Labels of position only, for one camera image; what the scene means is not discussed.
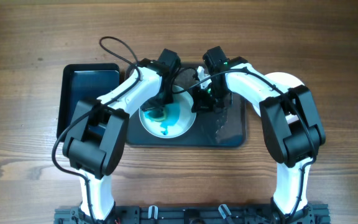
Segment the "green yellow sponge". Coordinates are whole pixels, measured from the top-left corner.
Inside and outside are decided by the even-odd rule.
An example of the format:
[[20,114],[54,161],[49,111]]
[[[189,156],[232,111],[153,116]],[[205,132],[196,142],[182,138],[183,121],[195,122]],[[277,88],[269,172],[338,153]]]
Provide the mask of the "green yellow sponge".
[[144,116],[151,121],[162,122],[167,118],[167,111],[166,106],[161,106],[144,111]]

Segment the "white plate stained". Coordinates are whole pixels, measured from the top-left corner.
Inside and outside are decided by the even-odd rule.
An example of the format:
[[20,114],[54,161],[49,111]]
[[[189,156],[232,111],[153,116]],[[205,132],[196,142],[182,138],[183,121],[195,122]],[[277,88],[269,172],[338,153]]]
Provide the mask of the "white plate stained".
[[179,137],[186,133],[196,119],[196,113],[191,111],[193,98],[188,92],[173,95],[173,103],[167,107],[167,118],[162,122],[151,121],[144,116],[144,111],[139,110],[140,122],[153,136],[168,139]]

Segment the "white plate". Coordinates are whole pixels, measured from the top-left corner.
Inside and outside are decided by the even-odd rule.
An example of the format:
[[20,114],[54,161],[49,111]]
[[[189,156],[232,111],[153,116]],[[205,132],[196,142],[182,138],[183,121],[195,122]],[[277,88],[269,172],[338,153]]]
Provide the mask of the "white plate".
[[[278,84],[289,86],[289,88],[294,88],[299,85],[304,85],[304,83],[299,78],[297,78],[294,75],[291,75],[289,73],[285,73],[285,72],[272,72],[272,73],[266,74],[265,77],[269,78],[270,80],[272,80]],[[258,109],[258,107],[253,105],[253,108],[254,108],[254,111],[260,117],[260,110]],[[287,119],[288,124],[291,124],[291,123],[299,120],[296,115],[291,114],[291,113],[289,115],[286,115],[286,119]]]

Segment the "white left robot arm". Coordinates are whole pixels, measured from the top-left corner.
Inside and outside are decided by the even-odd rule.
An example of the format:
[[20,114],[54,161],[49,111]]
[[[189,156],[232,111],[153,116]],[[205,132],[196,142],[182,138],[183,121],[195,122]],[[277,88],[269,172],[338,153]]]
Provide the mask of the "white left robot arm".
[[77,102],[70,125],[58,141],[81,182],[78,218],[86,223],[115,222],[111,174],[124,152],[130,117],[148,100],[169,93],[179,58],[143,59],[132,75],[109,93]]

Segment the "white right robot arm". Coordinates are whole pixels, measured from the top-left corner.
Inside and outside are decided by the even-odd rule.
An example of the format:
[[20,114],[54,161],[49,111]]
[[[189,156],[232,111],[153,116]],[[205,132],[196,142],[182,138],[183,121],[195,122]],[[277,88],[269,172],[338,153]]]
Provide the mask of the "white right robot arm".
[[229,93],[245,98],[259,112],[265,146],[277,162],[277,186],[272,197],[280,218],[294,222],[307,206],[308,172],[326,135],[313,96],[303,84],[284,75],[272,80],[244,58],[204,54],[207,73],[198,72],[193,88],[194,112],[223,109]]

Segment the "dark grey serving tray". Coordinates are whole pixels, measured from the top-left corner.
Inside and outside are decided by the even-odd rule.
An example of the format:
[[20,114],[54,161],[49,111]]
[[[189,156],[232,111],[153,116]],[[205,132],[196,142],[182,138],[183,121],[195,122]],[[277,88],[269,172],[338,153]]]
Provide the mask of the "dark grey serving tray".
[[[183,93],[183,87],[192,84],[190,72],[179,78],[172,91]],[[145,130],[139,110],[129,120],[126,143],[134,147],[239,147],[246,140],[246,101],[236,93],[225,99],[222,113],[196,113],[191,128],[175,138],[158,138]]]

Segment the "black water tray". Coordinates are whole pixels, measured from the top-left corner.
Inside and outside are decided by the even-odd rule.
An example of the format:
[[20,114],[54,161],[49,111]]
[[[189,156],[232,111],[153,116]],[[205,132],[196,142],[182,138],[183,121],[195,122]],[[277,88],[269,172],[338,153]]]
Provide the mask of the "black water tray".
[[67,65],[63,69],[56,136],[71,123],[79,100],[96,99],[109,93],[118,87],[119,76],[119,66],[115,63]]

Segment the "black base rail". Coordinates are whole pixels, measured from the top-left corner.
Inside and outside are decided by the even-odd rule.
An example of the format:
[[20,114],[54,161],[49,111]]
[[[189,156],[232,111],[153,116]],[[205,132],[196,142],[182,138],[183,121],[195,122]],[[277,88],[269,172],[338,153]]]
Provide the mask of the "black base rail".
[[[292,223],[331,223],[326,204],[308,204],[305,216]],[[113,217],[104,223],[280,223],[278,213],[269,204],[251,204],[244,207],[115,207]],[[92,223],[79,207],[55,210],[53,223]]]

